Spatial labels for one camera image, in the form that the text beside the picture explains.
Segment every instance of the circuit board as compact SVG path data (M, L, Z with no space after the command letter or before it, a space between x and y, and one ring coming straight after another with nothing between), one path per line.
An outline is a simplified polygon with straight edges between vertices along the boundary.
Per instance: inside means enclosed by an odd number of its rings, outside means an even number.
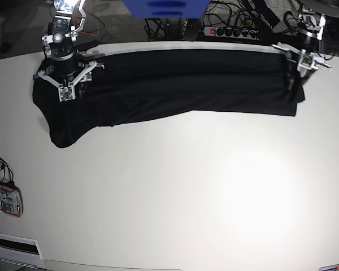
M0 185L0 212L15 217L23 215L23 202L17 187L11 189Z

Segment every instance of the vent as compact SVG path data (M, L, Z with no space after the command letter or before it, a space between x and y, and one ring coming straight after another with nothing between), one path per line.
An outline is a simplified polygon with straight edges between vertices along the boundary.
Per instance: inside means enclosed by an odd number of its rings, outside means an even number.
M42 259L38 242L33 239L0 234L0 250L25 253Z

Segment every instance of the blue box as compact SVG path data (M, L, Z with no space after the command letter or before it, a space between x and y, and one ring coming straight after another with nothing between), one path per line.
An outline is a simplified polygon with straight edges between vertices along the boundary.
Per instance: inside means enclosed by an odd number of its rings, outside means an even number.
M133 17L199 19L210 0L123 0Z

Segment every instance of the electronic device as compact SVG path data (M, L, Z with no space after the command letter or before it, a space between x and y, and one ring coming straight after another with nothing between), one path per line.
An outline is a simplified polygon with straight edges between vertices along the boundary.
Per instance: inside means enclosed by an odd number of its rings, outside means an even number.
M94 41L82 45L74 45L85 24L86 12L84 3L86 0L53 1L57 13L53 18L53 22L49 24L47 32L42 36L45 57L50 59L51 65L46 70L38 71L33 78L41 78L55 86L58 89L60 102L74 100L77 97L83 99L82 88L87 82L93 80L92 71L94 69L104 69L105 67L103 64L95 61L95 56L92 56L90 61L86 60L84 54L81 52L99 45L99 42ZM300 8L295 7L293 1L297 1ZM156 40L154 37L157 37L158 32L162 30L167 41L195 40L192 37L192 33L199 33L197 29L200 26L199 23L202 23L202 20L189 21L193 18L185 18L184 14L191 14L188 12L191 5L187 5L186 3L199 2L201 2L201 4L208 4L210 2L213 5L230 5L216 0L125 1L125 3L130 6L130 10L132 10L134 6L141 8L140 11L138 10L140 13L136 14L136 16L141 17L144 16L143 14L150 14L148 15L151 16L150 20L157 25L157 30L154 32L152 38L150 38L151 29L149 29L148 21L146 20L147 28L145 27L145 29L148 31L149 40ZM304 84L310 76L319 69L319 66L331 69L331 66L327 63L327 59L318 54L319 43L324 36L327 17L339 17L339 0L288 0L288 2L292 10L286 14L290 14L297 23L297 27L292 27L288 24L288 32L296 35L296 45L274 40L272 40L271 43L274 44L273 47L275 49L286 55L291 65L296 65L296 69L299 71L302 83ZM242 25L237 27L237 23L235 23L235 27L230 27L230 18L227 22L222 20L226 25L225 27L221 28L211 25L209 28L205 28L205 36L222 37L224 41L225 37L241 38L247 40L247 43L249 43L251 40L262 40L260 38L261 36L264 37L272 33L270 26L273 27L276 25L279 22L279 18L271 14L271 10L263 1L252 1L252 3L255 4L255 8L253 8L249 0L239 0L238 3L242 8L240 8L241 11L237 13L238 17L236 21L243 22ZM76 9L81 16L73 16ZM209 12L208 9L202 11L202 18L207 12ZM201 17L201 12L198 12L198 10L196 10L195 14L197 18ZM264 17L267 18L267 23L263 21ZM255 25L261 25L262 30L257 32L257 30L249 26L246 22L247 20L252 21Z
M23 215L23 201L17 187L0 185L0 212L15 217Z

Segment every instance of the power strip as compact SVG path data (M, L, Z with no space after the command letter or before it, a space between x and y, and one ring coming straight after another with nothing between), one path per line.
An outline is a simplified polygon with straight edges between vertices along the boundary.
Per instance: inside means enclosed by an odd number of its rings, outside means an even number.
M235 27L232 31L232 27L228 27L225 31L223 27L205 27L203 34L207 37L220 37L220 38L242 38L245 40L257 41L258 31L243 29Z

